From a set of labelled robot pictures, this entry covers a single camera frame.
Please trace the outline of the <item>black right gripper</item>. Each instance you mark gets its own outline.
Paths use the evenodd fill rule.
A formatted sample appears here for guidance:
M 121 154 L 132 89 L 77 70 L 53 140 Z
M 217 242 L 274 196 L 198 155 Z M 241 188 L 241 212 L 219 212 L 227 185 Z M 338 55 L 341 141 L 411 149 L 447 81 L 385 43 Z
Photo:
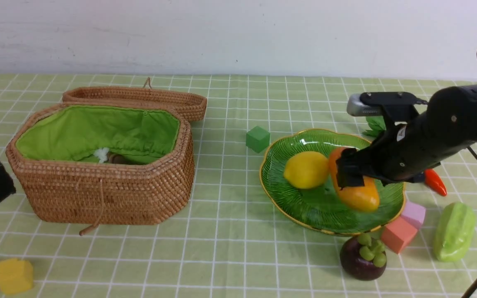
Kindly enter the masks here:
M 381 180 L 384 185 L 414 177 L 442 161 L 442 125 L 430 120 L 414 120 L 409 124 L 387 124 L 385 120 L 369 120 L 371 130 L 380 130 L 371 145 L 340 148 L 336 160 L 337 186 L 363 187 L 364 176 Z

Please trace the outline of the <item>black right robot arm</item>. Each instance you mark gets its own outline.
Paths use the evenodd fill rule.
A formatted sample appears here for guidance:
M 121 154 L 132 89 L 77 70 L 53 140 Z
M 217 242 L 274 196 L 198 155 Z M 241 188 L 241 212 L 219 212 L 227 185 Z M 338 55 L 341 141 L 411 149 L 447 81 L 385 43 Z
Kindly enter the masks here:
M 365 177 L 421 183 L 424 171 L 477 143 L 477 85 L 445 87 L 429 101 L 408 92 L 354 94 L 347 113 L 382 116 L 386 129 L 368 147 L 342 151 L 339 188 L 363 186 Z

